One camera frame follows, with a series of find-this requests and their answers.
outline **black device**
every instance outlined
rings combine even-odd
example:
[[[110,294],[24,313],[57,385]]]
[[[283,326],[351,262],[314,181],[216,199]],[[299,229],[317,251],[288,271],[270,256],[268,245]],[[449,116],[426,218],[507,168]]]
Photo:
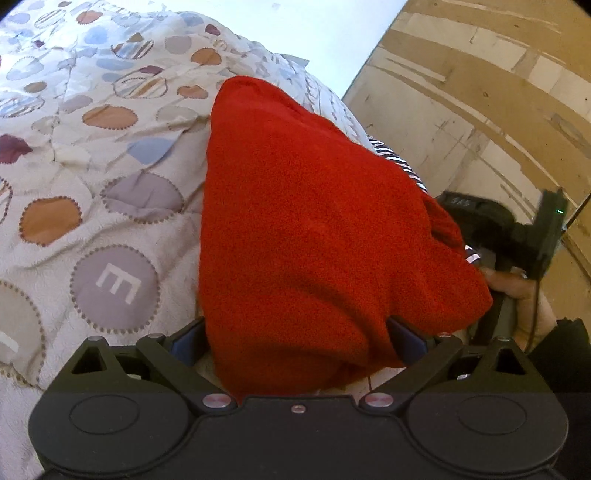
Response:
[[[533,225],[502,205],[439,198],[466,240],[541,277],[562,233],[562,192],[544,192]],[[481,319],[481,340],[499,312]],[[31,442],[44,480],[562,479],[552,465],[568,421],[509,336],[465,346],[386,320],[409,366],[355,405],[350,397],[249,397],[241,406],[191,366],[204,319],[135,346],[87,339],[35,406]]]
[[[455,192],[443,192],[439,204],[452,216],[466,244],[493,252],[498,271],[523,270],[538,283],[548,271],[564,232],[567,200],[562,189],[544,190],[532,225],[515,221],[513,213],[493,200]],[[517,324],[515,300],[491,292],[492,308],[476,324],[473,345],[487,345],[496,336],[511,336]]]

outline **red towel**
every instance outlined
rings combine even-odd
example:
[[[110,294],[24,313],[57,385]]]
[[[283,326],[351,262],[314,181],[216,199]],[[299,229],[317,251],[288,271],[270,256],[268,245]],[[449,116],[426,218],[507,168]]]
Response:
[[[436,201],[279,88],[227,80],[207,160],[199,296],[216,372],[238,398],[400,367],[391,314],[436,334],[490,308]]]

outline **silver bolt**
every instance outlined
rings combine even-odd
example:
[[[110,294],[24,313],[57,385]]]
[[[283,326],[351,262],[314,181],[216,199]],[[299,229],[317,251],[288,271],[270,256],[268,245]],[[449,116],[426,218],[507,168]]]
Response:
[[[207,408],[226,408],[232,403],[232,397],[225,393],[210,393],[203,397],[203,405]]]
[[[365,403],[373,408],[386,408],[394,403],[394,398],[387,393],[370,393],[365,397]]]
[[[293,405],[291,407],[292,413],[306,413],[306,407],[304,405]]]

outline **bed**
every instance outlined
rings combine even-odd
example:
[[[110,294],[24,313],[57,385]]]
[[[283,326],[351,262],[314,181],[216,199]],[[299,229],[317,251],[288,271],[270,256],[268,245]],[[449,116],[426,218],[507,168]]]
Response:
[[[227,78],[265,79],[372,145],[292,57],[195,12],[25,0],[0,26],[0,479],[21,480],[41,472],[29,413],[84,338],[133,344],[194,319]]]

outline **handle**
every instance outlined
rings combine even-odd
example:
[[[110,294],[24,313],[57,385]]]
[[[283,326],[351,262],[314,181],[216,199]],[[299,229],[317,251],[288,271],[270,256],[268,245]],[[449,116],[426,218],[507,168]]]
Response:
[[[512,262],[501,256],[497,256],[495,269],[497,271],[511,271]],[[470,342],[471,345],[488,345],[498,336],[513,337],[517,327],[517,302],[515,299],[498,291],[491,291],[492,307],[478,321],[476,333]]]

